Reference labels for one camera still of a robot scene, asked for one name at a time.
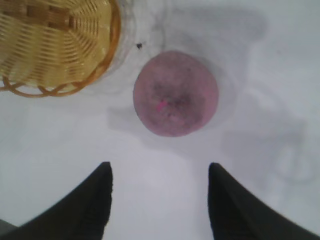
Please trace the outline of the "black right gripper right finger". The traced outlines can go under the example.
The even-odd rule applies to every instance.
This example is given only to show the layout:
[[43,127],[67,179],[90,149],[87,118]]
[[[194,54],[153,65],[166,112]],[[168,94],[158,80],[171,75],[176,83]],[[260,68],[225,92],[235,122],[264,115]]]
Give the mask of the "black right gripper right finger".
[[215,240],[318,240],[244,188],[219,163],[208,169],[208,215]]

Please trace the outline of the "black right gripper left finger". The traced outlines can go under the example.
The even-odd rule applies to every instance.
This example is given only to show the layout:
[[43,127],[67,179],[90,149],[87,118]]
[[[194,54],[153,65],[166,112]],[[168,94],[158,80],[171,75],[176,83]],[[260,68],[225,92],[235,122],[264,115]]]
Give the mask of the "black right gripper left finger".
[[101,240],[112,205],[112,167],[102,162],[80,185],[29,222],[1,221],[2,240]]

